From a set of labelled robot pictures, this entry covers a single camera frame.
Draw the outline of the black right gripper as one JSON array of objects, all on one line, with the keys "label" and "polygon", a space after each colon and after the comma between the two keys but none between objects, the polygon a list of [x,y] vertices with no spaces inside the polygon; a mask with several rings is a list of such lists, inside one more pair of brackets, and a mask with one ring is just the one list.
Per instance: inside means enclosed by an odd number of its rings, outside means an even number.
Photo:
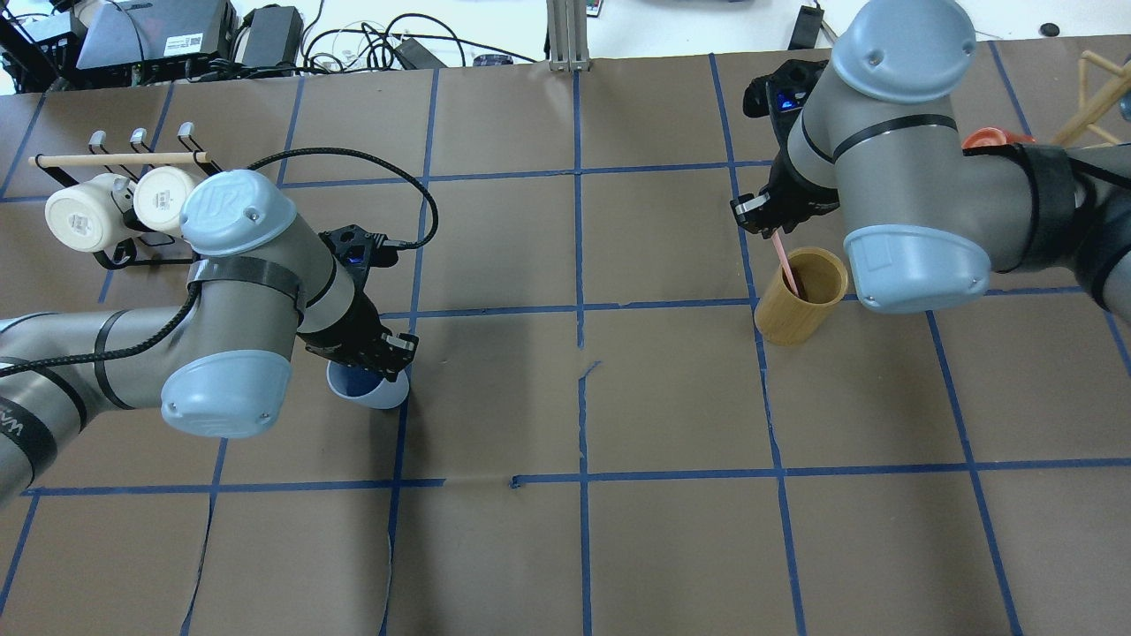
[{"label": "black right gripper", "polygon": [[758,235],[788,234],[808,220],[839,207],[837,190],[812,184],[786,158],[774,161],[767,184],[758,194],[741,194],[729,201],[739,227]]}]

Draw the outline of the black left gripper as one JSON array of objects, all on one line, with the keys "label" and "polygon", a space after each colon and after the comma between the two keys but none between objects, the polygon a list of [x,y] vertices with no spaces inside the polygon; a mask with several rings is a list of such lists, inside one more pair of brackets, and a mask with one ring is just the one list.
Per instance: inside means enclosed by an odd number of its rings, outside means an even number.
[{"label": "black left gripper", "polygon": [[307,351],[316,356],[379,375],[392,383],[412,366],[420,340],[412,333],[392,333],[371,307],[351,307],[327,329],[307,333]]}]

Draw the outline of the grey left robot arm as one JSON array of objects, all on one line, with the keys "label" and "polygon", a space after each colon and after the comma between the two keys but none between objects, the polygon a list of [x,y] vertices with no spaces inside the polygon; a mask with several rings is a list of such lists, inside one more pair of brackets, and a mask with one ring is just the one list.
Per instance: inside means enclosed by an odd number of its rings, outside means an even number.
[{"label": "grey left robot arm", "polygon": [[254,170],[206,178],[181,213],[198,253],[178,307],[25,313],[3,321],[3,502],[93,419],[157,409],[185,435],[270,430],[301,342],[340,398],[396,409],[418,338],[385,327],[363,282]]}]

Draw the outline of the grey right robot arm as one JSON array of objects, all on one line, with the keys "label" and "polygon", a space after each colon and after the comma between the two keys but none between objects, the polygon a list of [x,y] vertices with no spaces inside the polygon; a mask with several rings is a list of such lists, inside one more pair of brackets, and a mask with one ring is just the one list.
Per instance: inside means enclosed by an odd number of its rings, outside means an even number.
[{"label": "grey right robot arm", "polygon": [[965,306],[995,273],[1063,267],[1126,321],[1128,144],[965,149],[951,93],[976,55],[955,1],[869,1],[831,60],[756,78],[746,117],[779,144],[768,184],[732,199],[770,237],[840,212],[860,302],[877,313]]}]

